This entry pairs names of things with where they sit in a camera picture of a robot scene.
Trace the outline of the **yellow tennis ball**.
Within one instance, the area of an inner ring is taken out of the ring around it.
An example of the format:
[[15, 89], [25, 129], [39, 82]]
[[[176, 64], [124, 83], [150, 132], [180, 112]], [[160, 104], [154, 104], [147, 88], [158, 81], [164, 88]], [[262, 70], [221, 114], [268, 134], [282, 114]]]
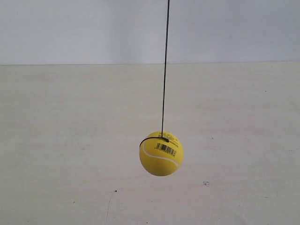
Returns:
[[184, 150], [175, 135], [167, 131], [156, 131], [141, 141], [139, 158], [143, 168], [150, 174], [168, 176], [181, 167]]

